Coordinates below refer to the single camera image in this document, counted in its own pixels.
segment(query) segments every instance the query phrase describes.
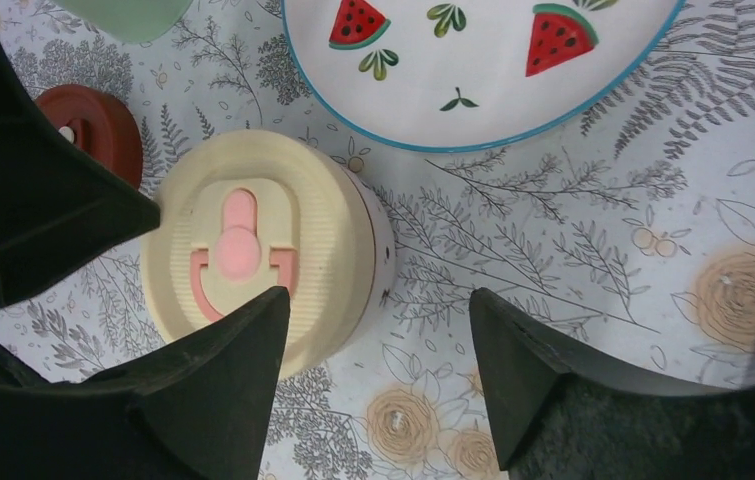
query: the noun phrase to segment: tablecloth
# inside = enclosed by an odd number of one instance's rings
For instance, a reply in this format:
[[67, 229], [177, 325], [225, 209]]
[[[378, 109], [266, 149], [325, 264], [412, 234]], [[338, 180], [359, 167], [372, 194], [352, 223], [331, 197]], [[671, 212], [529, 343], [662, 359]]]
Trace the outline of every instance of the tablecloth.
[[[0, 0], [0, 39], [32, 95], [80, 83], [129, 106], [145, 193], [199, 142], [264, 128], [331, 155], [385, 203], [391, 311], [280, 383], [260, 478], [499, 478], [467, 313], [478, 287], [636, 365], [755, 383], [755, 0], [693, 0], [588, 111], [463, 155], [346, 128], [299, 77], [280, 9], [195, 0], [163, 37], [127, 45], [49, 1]], [[161, 346], [138, 241], [0, 312], [0, 341], [53, 381]]]

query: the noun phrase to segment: blue plate rim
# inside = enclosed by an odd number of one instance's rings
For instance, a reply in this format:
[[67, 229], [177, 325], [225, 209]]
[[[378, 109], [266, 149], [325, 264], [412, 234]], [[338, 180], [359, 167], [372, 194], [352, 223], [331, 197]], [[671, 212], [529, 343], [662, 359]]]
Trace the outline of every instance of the blue plate rim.
[[625, 67], [625, 69], [616, 78], [614, 78], [612, 82], [610, 82], [606, 87], [602, 88], [600, 91], [598, 91], [598, 93], [596, 93], [595, 95], [593, 95], [592, 97], [590, 97], [588, 100], [578, 105], [577, 107], [571, 109], [570, 111], [534, 129], [528, 130], [523, 133], [519, 133], [517, 135], [513, 135], [511, 137], [507, 137], [502, 140], [494, 140], [491, 142], [480, 143], [477, 145], [466, 145], [466, 146], [458, 146], [458, 147], [428, 147], [424, 145], [414, 145], [414, 144], [409, 144], [409, 143], [397, 142], [394, 140], [390, 140], [388, 138], [381, 137], [380, 135], [377, 135], [375, 133], [371, 133], [368, 130], [365, 130], [364, 128], [356, 125], [352, 121], [345, 118], [344, 115], [337, 112], [333, 107], [330, 106], [329, 103], [327, 103], [326, 100], [324, 100], [324, 98], [318, 93], [318, 90], [316, 90], [315, 87], [312, 85], [312, 82], [309, 81], [309, 77], [307, 77], [306, 73], [303, 71], [303, 68], [300, 65], [300, 60], [298, 60], [297, 54], [295, 53], [294, 45], [292, 45], [291, 35], [289, 35], [289, 22], [286, 20], [286, 2], [287, 1], [288, 0], [280, 0], [280, 13], [282, 14], [282, 17], [283, 17], [282, 18], [283, 31], [286, 34], [286, 43], [289, 45], [289, 52], [292, 56], [292, 60], [294, 61], [295, 66], [297, 67], [298, 73], [300, 74], [301, 78], [303, 78], [303, 81], [306, 82], [306, 86], [309, 87], [309, 90], [312, 92], [312, 94], [315, 95], [315, 98], [317, 98], [318, 101], [324, 106], [324, 108], [330, 111], [330, 113], [332, 113], [334, 117], [341, 120], [341, 122], [344, 123], [348, 128], [359, 133], [360, 135], [364, 135], [372, 140], [383, 143], [385, 145], [389, 145], [390, 147], [400, 148], [402, 150], [410, 150], [410, 151], [419, 152], [419, 153], [469, 153], [469, 152], [478, 152], [481, 150], [488, 150], [491, 148], [509, 145], [511, 143], [516, 143], [521, 140], [525, 140], [530, 137], [536, 136], [547, 130], [550, 130], [556, 127], [557, 125], [564, 123], [566, 120], [569, 120], [571, 117], [577, 115], [578, 113], [582, 113], [588, 110], [592, 105], [598, 103], [601, 99], [607, 96], [607, 94], [610, 93], [612, 89], [614, 89], [621, 82], [623, 82], [624, 79], [627, 78], [628, 75], [630, 75], [634, 70], [636, 70], [636, 67], [641, 65], [642, 62], [644, 62], [645, 59], [648, 58], [648, 55], [650, 55], [651, 52], [654, 50], [654, 48], [657, 46], [657, 44], [660, 43], [660, 40], [663, 39], [663, 36], [665, 36], [668, 29], [671, 28], [672, 24], [674, 23], [674, 20], [677, 18], [677, 15], [680, 14], [681, 10], [683, 10], [683, 6], [686, 5], [686, 0], [677, 0], [676, 5], [671, 9], [671, 12], [669, 13], [668, 18], [666, 18], [666, 21], [663, 23], [662, 27], [660, 27], [657, 34], [654, 35], [654, 38], [652, 38], [651, 41], [648, 42], [648, 45], [645, 47], [645, 50], [643, 50], [642, 53], [640, 53], [633, 60], [633, 62], [630, 63], [630, 65]]

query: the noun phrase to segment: watermelon slice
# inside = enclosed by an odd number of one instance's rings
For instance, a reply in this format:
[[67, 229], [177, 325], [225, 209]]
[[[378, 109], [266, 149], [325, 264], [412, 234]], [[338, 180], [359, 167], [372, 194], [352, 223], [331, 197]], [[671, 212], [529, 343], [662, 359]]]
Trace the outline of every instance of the watermelon slice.
[[564, 5], [543, 3], [533, 7], [533, 34], [527, 55], [526, 75], [556, 67], [598, 44], [598, 35], [582, 15]]
[[330, 48], [355, 50], [380, 38], [391, 20], [365, 0], [342, 0], [330, 34]]

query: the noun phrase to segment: cream container lid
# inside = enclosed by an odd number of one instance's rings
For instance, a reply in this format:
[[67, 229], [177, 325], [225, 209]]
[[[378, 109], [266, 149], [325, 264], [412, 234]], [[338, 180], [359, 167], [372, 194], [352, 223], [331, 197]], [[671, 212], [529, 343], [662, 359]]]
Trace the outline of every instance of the cream container lid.
[[294, 294], [282, 378], [335, 353], [365, 310], [375, 268], [362, 197], [341, 168], [288, 137], [242, 130], [186, 154], [155, 198], [142, 284], [166, 342], [274, 285]]

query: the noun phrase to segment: plate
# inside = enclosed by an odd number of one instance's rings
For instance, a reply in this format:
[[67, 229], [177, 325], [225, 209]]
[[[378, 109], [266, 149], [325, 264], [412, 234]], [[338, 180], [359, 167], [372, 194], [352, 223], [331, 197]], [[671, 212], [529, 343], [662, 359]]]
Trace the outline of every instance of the plate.
[[425, 152], [527, 138], [590, 107], [683, 0], [283, 0], [316, 97], [360, 133]]

